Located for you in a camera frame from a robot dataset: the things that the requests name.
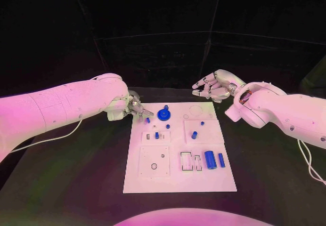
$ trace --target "dark table surface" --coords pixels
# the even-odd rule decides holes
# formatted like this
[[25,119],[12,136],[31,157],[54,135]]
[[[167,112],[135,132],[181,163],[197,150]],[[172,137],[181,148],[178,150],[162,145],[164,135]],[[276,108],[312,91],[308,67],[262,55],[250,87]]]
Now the dark table surface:
[[[187,89],[133,88],[144,103],[207,101]],[[294,138],[268,123],[252,128],[213,104],[237,192],[122,194],[131,116],[87,118],[74,133],[31,146],[0,191],[0,225],[112,225],[165,208],[221,210],[272,225],[326,225],[326,187],[309,178]],[[67,134],[76,124],[34,142]],[[308,145],[326,178],[326,150]]]

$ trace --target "small blue part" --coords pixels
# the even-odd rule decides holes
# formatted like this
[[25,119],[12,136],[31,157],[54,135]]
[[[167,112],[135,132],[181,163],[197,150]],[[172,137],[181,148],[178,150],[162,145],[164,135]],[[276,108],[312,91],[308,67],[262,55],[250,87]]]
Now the small blue part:
[[197,137],[197,132],[194,131],[191,134],[191,138],[196,139],[196,137]]
[[223,159],[221,159],[221,153],[219,153],[219,163],[220,163],[220,167],[223,168],[224,164],[223,164]]
[[206,159],[207,169],[208,170],[214,169],[216,168],[216,162],[214,162],[214,157],[213,157],[211,151],[204,152],[204,159]]
[[165,121],[168,120],[171,117],[171,113],[168,111],[168,106],[165,105],[164,106],[164,109],[161,109],[158,112],[157,112],[157,118],[159,121]]

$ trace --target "robotic hand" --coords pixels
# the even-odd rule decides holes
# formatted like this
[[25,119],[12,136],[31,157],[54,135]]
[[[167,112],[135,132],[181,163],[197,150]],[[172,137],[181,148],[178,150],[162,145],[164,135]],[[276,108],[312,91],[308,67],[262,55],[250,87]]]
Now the robotic hand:
[[233,96],[224,114],[260,128],[272,122],[282,132],[326,149],[326,100],[301,94],[286,95],[271,83],[245,82],[227,71],[216,70],[191,86],[191,94],[220,103]]
[[109,121],[128,114],[152,115],[116,74],[71,82],[34,93],[0,98],[0,162],[28,138],[106,112]]

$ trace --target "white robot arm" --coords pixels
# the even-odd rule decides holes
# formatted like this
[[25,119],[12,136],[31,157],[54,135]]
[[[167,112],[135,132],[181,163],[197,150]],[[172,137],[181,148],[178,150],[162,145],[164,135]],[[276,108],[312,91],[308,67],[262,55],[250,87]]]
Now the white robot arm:
[[[196,88],[204,85],[203,91]],[[260,128],[272,122],[281,131],[298,140],[326,149],[326,100],[301,94],[286,95],[265,82],[245,82],[219,69],[191,87],[193,95],[210,97],[220,103],[229,95],[233,104],[224,114]]]
[[152,115],[116,74],[106,73],[34,93],[0,98],[0,162],[28,138],[106,112],[109,121],[129,113]]

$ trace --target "white board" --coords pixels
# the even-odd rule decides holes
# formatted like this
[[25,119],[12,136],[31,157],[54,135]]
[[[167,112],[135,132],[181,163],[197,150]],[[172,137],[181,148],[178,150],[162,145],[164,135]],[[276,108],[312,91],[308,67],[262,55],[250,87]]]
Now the white board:
[[[123,193],[236,191],[211,103],[142,105],[154,116],[149,117],[148,124],[138,122],[138,116],[132,119]],[[159,121],[157,112],[164,105],[168,105],[171,117],[167,121]],[[193,131],[197,132],[196,139],[190,137]],[[158,132],[158,139],[154,138],[155,132]],[[213,151],[216,169],[207,169],[206,151]],[[181,169],[181,152],[190,152],[190,155],[183,155],[183,158],[185,157],[183,164],[184,169],[193,170]],[[221,153],[224,168],[220,167],[217,153]]]

